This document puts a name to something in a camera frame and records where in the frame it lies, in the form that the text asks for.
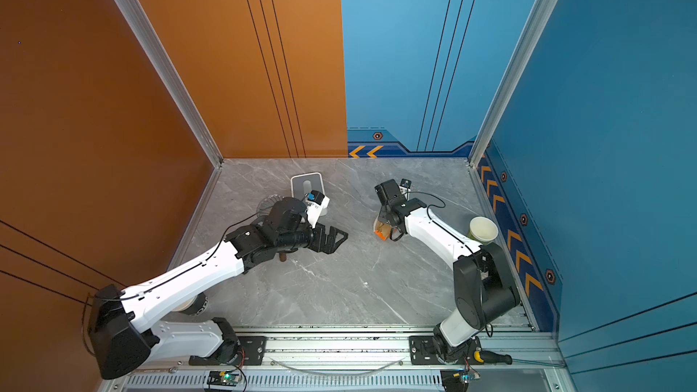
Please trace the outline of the clear glass dripper cone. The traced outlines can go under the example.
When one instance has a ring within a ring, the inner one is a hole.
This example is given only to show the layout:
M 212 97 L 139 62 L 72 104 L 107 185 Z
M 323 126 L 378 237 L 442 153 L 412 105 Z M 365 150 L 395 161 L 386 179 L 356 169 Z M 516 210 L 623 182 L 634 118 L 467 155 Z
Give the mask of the clear glass dripper cone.
M 276 203 L 279 203 L 280 201 L 283 200 L 283 196 L 279 194 L 272 194 L 264 199 L 262 199 L 256 209 L 256 215 L 258 217 L 266 217 L 270 214 L 272 211 L 272 208 Z

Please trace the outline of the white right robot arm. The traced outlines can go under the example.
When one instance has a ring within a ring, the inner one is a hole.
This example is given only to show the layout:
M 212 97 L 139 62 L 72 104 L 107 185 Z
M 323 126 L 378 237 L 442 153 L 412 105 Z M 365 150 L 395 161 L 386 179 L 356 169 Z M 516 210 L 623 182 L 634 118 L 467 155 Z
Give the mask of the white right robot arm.
M 482 244 L 432 216 L 419 199 L 381 206 L 378 221 L 424 243 L 453 272 L 455 310 L 434 328 L 433 352 L 451 364 L 468 359 L 477 334 L 521 303 L 508 255 Z

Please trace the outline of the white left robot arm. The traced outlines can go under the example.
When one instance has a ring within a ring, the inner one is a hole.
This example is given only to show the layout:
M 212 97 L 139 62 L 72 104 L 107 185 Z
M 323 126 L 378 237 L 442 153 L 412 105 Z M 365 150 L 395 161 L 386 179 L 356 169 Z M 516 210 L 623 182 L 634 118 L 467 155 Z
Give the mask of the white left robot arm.
M 154 348 L 147 331 L 188 299 L 281 253 L 334 253 L 348 234 L 323 226 L 318 216 L 304 201 L 284 198 L 269 214 L 229 226 L 214 247 L 191 261 L 123 290 L 109 285 L 96 292 L 87 334 L 102 378 L 123 377 L 145 363 Z

